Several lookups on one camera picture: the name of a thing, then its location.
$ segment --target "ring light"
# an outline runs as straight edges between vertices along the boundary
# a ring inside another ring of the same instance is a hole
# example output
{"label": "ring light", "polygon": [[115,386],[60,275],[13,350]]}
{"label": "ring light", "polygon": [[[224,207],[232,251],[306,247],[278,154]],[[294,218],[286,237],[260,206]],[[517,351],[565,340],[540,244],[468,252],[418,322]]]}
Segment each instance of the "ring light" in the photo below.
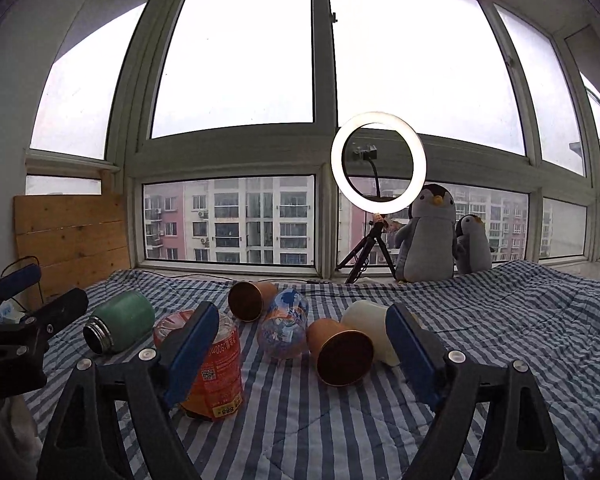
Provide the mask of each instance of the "ring light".
{"label": "ring light", "polygon": [[[342,167],[342,152],[349,137],[358,128],[374,123],[384,124],[398,132],[407,143],[413,158],[413,176],[409,186],[404,193],[394,200],[389,200],[389,202],[375,202],[360,196],[349,184]],[[354,206],[369,213],[390,214],[405,209],[418,197],[427,176],[427,157],[424,154],[420,137],[401,118],[384,112],[366,112],[350,118],[342,125],[333,139],[331,145],[331,171],[338,188]]]}

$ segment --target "striped bedsheet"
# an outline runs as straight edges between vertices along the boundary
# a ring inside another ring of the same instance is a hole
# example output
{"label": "striped bedsheet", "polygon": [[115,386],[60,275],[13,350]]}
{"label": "striped bedsheet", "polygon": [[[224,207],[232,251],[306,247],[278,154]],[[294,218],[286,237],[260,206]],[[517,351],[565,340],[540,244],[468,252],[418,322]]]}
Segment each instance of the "striped bedsheet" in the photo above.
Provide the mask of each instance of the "striped bedsheet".
{"label": "striped bedsheet", "polygon": [[[62,387],[82,355],[94,357],[81,329],[89,312],[124,290],[142,292],[157,319],[209,300],[227,312],[235,282],[164,278],[140,270],[115,272],[90,287],[90,309],[52,340],[45,356],[48,384],[26,395],[41,437]],[[538,380],[556,429],[568,479],[583,478],[600,456],[600,283],[529,262],[488,272],[415,285],[294,286],[310,304],[309,322],[340,319],[355,300],[403,302],[448,348],[478,362],[505,365],[521,358]],[[377,363],[354,386],[320,383],[308,354],[286,362],[267,358],[255,341],[256,323],[239,324],[245,401],[221,422],[193,421],[174,409],[171,419],[203,479],[399,479],[432,421],[399,367]],[[121,362],[152,345],[97,362]],[[132,470],[149,478],[126,403],[118,418]],[[456,479],[467,479],[486,420],[479,405]]]}

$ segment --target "tripod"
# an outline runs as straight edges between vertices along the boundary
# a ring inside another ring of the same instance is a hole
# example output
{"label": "tripod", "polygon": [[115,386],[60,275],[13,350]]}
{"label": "tripod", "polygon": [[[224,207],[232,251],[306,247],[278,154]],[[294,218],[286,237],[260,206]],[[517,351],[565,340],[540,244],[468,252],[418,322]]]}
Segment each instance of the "tripod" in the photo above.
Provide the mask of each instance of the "tripod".
{"label": "tripod", "polygon": [[360,277],[360,274],[362,274],[362,267],[365,265],[369,253],[371,252],[371,249],[374,248],[376,242],[382,251],[386,264],[389,266],[389,270],[391,270],[391,275],[395,279],[394,262],[391,260],[391,254],[389,254],[386,245],[382,241],[382,229],[385,226],[384,221],[375,223],[369,221],[369,225],[373,226],[371,231],[369,231],[368,234],[358,242],[353,250],[336,266],[336,270],[341,270],[352,260],[352,258],[356,258],[356,264],[353,266],[353,269],[351,269],[345,283],[354,283]]}

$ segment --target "penguin plush toy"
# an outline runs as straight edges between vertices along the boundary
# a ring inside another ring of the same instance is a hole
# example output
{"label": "penguin plush toy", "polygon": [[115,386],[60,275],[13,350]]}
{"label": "penguin plush toy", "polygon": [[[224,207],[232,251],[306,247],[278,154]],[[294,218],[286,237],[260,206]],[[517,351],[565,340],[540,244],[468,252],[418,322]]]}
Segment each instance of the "penguin plush toy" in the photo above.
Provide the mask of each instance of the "penguin plush toy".
{"label": "penguin plush toy", "polygon": [[456,224],[458,250],[456,265],[460,274],[491,269],[491,248],[479,216],[465,215]]}
{"label": "penguin plush toy", "polygon": [[395,235],[400,247],[397,280],[429,282],[452,278],[456,254],[456,205],[439,184],[427,184],[409,206],[410,221]]}

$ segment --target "green thermos bottle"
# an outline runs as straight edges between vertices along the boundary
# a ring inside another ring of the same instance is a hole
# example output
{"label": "green thermos bottle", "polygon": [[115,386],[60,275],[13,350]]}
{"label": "green thermos bottle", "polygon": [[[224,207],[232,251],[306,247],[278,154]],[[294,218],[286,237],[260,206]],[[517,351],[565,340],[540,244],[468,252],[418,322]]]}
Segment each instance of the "green thermos bottle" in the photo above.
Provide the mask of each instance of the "green thermos bottle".
{"label": "green thermos bottle", "polygon": [[82,335],[96,354],[116,354],[151,332],[154,322],[154,308],[147,298],[127,290],[97,306]]}

